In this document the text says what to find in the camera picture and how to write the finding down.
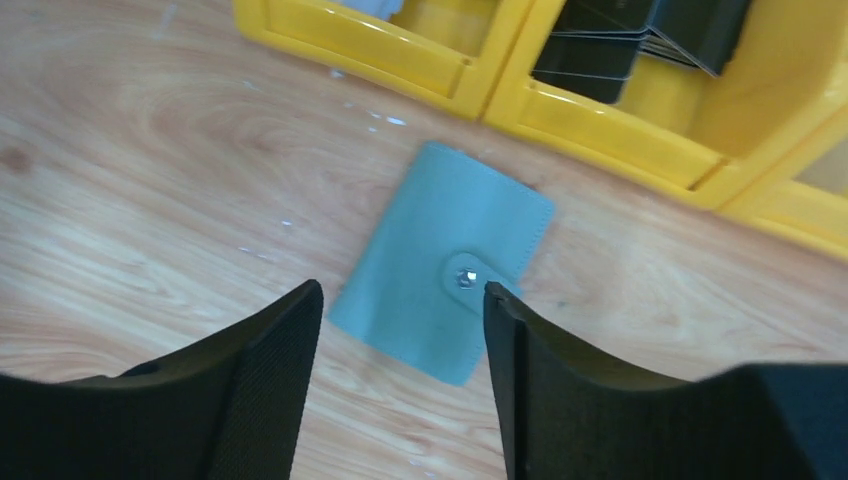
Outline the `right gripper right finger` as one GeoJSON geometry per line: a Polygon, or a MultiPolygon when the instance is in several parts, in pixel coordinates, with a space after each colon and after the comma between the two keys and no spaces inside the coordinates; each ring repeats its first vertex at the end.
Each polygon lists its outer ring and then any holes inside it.
{"type": "Polygon", "coordinates": [[[511,479],[843,479],[847,368],[749,363],[687,382],[628,363],[504,286],[484,330],[511,479]]]}

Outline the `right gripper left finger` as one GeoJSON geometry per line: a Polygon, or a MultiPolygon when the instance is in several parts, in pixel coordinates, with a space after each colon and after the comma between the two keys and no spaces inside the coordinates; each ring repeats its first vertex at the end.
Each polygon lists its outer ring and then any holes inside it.
{"type": "Polygon", "coordinates": [[[1,379],[5,479],[286,479],[322,322],[308,280],[114,377],[1,379]]]}

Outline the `green leather card holder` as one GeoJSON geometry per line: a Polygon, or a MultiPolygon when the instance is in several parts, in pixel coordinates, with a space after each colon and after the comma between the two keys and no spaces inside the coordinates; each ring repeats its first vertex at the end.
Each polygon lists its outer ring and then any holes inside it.
{"type": "Polygon", "coordinates": [[[485,348],[485,286],[496,282],[517,290],[554,213],[544,195],[429,141],[329,320],[374,349],[461,386],[485,348]]]}

